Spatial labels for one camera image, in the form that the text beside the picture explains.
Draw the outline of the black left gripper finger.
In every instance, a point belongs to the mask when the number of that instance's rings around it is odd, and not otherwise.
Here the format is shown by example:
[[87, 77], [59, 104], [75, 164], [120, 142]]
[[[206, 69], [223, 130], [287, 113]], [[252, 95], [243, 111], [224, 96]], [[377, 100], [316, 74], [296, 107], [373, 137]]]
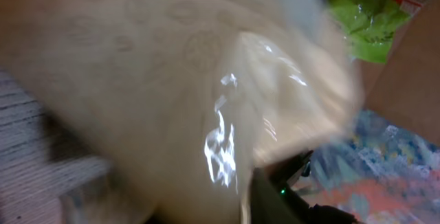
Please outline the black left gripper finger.
[[255, 169], [250, 185], [251, 224], [306, 224], [309, 206], [290, 189], [276, 189], [265, 172]]

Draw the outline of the beige tissue pack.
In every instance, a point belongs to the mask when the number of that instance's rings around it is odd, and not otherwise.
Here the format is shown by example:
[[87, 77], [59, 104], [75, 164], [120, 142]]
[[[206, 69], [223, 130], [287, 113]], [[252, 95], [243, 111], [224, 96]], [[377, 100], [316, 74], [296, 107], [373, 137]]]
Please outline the beige tissue pack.
[[249, 223], [362, 103], [323, 0], [1, 0], [1, 66], [174, 223]]

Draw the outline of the green red snack bag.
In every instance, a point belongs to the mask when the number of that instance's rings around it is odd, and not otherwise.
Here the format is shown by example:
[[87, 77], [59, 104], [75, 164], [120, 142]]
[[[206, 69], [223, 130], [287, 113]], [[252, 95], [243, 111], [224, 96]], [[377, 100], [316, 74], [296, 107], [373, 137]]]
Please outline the green red snack bag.
[[327, 0], [352, 57], [385, 63], [395, 33], [410, 20], [396, 0]]

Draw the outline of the mint wet wipes pack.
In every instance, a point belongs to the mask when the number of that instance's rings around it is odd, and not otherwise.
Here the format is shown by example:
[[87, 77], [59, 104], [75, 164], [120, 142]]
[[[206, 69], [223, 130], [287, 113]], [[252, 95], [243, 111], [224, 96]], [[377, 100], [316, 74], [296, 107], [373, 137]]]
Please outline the mint wet wipes pack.
[[317, 148], [309, 203], [331, 205], [365, 223], [439, 222], [439, 147], [362, 111], [352, 135]]

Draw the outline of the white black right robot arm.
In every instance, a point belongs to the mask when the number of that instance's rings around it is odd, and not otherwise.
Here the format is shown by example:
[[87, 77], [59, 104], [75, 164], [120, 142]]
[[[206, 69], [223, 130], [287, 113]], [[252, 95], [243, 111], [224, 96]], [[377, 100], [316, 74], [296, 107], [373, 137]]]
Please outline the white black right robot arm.
[[311, 178], [311, 150], [266, 168], [269, 180], [287, 207], [306, 224], [360, 224], [353, 214], [330, 205], [309, 203], [304, 196], [318, 192], [313, 186], [296, 188], [301, 179]]

